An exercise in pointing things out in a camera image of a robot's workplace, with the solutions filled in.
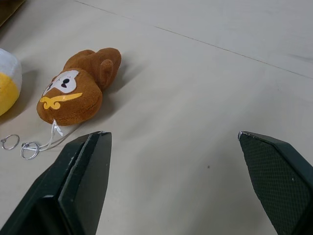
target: stuffed animal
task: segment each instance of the stuffed animal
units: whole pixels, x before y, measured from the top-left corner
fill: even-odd
[[[102,92],[116,77],[121,59],[114,48],[83,50],[72,56],[39,100],[40,118],[60,126],[92,118],[100,109]]]
[[[0,116],[19,98],[22,86],[22,67],[18,59],[0,48]]]

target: white and yellow plush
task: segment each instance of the white and yellow plush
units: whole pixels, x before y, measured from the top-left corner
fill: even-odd
[[[0,116],[19,98],[22,86],[22,67],[18,59],[0,48]]]

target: yellow emblem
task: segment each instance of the yellow emblem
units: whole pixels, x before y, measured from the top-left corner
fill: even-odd
[[[68,95],[60,95],[53,98],[48,98],[46,96],[40,99],[41,103],[44,103],[44,109],[52,108],[52,109],[59,109],[61,107],[59,102],[64,102],[72,99],[76,99],[82,96],[83,93],[77,94],[68,94]]]

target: white string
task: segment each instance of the white string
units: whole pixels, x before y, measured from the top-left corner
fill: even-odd
[[[63,132],[61,131],[61,128],[59,127],[59,125],[57,124],[56,120],[53,120],[53,124],[51,127],[51,136],[50,136],[50,140],[48,143],[44,144],[44,145],[38,145],[35,142],[28,142],[28,143],[23,143],[22,144],[22,149],[21,149],[21,157],[24,159],[33,159],[35,158],[39,152],[43,152],[49,149],[52,149],[56,146],[58,146],[59,144],[61,144],[70,134],[72,134],[80,125],[76,126],[74,129],[72,129],[69,133],[67,133],[65,136],[63,134]],[[57,131],[60,136],[62,136],[60,139],[53,141],[54,135],[55,135],[55,131]],[[33,154],[33,156],[31,156],[30,158],[25,158],[23,155],[23,151],[24,150],[30,150],[30,151],[34,151],[35,153]]]

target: plush monkey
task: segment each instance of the plush monkey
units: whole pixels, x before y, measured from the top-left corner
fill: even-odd
[[[60,126],[78,124],[100,109],[102,92],[113,82],[121,64],[114,48],[83,50],[73,55],[52,79],[37,104],[40,118]]]

